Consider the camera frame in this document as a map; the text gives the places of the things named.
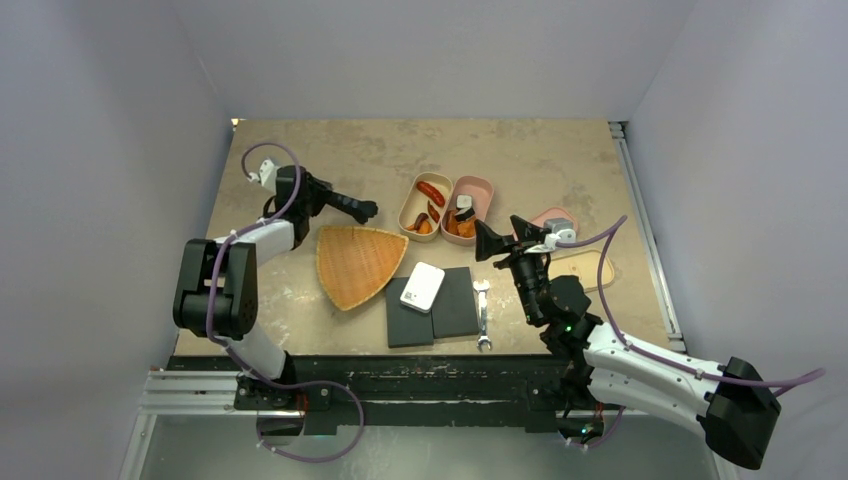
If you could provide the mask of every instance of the beige table surface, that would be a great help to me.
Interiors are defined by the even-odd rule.
[[[668,346],[628,186],[605,120],[243,121],[230,148],[208,237],[225,235],[260,214],[270,192],[245,180],[239,160],[247,148],[262,141],[285,143],[303,166],[332,182],[338,192],[376,201],[380,213],[368,223],[375,228],[398,231],[397,215],[411,182],[425,171],[454,181],[462,175],[488,178],[495,196],[486,222],[497,232],[511,230],[511,214],[532,219],[552,206],[576,216],[578,238],[583,239],[628,215],[610,248],[615,281],[605,293],[622,329]],[[288,161],[283,151],[261,147],[248,157],[248,170],[258,170],[266,156]],[[316,232],[323,225],[354,224],[326,207],[312,219],[310,235],[297,250],[260,267],[258,321],[272,339],[295,354],[476,353],[476,337],[389,349],[383,292],[348,312],[333,306],[315,270]],[[410,242],[395,276],[409,275],[419,261],[441,268],[469,266],[475,280],[489,280],[489,336],[495,353],[546,352],[539,330],[524,322],[508,270],[494,269],[491,261],[475,263],[473,247],[453,245],[440,236],[431,243]],[[597,292],[589,296],[590,311],[604,318]],[[208,355],[221,350],[183,330],[175,353]]]

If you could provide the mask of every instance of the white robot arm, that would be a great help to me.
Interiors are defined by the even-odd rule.
[[[226,237],[215,239],[221,245]],[[261,267],[268,260],[294,248],[294,225],[288,220],[273,220],[264,226],[237,238],[233,245],[253,245],[256,252],[256,266]],[[241,340],[222,337],[238,356],[259,374],[266,378],[280,378],[286,362],[286,352],[278,347],[262,328],[255,322]]]
[[[762,378],[753,366],[735,357],[726,365],[687,357],[618,332],[588,313],[591,300],[577,277],[548,278],[549,254],[562,236],[514,215],[511,220],[516,238],[475,223],[475,257],[507,254],[495,268],[511,271],[527,323],[544,328],[547,349],[568,363],[559,387],[545,392],[565,401],[564,416],[598,403],[634,408],[686,428],[737,465],[759,468],[780,404],[758,386]],[[565,424],[563,435],[583,443],[600,435]]]

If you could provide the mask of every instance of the white wall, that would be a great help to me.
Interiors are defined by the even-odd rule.
[[[248,118],[628,119],[695,0],[176,0]]]
[[[0,5],[3,478],[116,478],[227,119],[163,0]]]
[[[848,469],[848,3],[701,0],[627,129],[687,344],[781,397],[763,471]]]

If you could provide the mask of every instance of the woven basket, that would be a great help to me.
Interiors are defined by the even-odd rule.
[[[322,227],[316,266],[321,286],[339,310],[365,303],[389,283],[409,239],[368,227]]]

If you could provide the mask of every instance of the metal wrench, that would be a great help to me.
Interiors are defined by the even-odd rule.
[[[486,331],[486,310],[488,303],[486,302],[486,292],[489,291],[489,281],[474,282],[474,290],[477,291],[477,303],[480,306],[480,338],[477,339],[477,350],[483,351],[483,345],[492,349],[492,341],[489,340],[488,332]]]

